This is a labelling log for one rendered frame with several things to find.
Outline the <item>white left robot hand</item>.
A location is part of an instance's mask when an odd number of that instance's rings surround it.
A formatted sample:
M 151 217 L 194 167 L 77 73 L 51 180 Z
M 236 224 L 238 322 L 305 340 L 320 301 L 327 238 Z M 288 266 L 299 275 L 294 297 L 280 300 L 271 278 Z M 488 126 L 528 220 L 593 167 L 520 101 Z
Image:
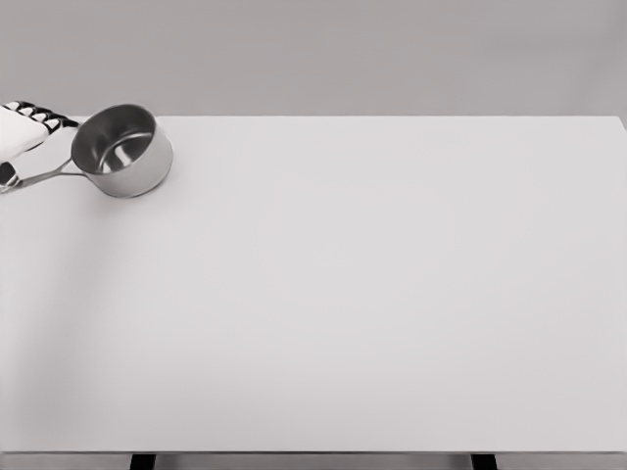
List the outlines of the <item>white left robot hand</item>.
M 79 127 L 78 121 L 27 101 L 0 104 L 0 194 L 21 185 L 12 160 L 60 129 Z

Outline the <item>steel saucepan with long handle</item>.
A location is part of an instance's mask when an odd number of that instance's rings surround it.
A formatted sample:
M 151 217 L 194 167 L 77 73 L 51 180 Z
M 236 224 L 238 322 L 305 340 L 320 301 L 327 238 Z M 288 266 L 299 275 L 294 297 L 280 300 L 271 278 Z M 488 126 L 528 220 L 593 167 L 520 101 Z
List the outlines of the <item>steel saucepan with long handle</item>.
M 155 116 L 135 104 L 106 108 L 83 122 L 44 111 L 28 102 L 6 107 L 39 120 L 46 128 L 73 128 L 69 157 L 59 166 L 27 178 L 9 162 L 0 164 L 0 194 L 25 189 L 58 176 L 80 176 L 116 198 L 144 195 L 162 184 L 172 167 L 173 148 Z

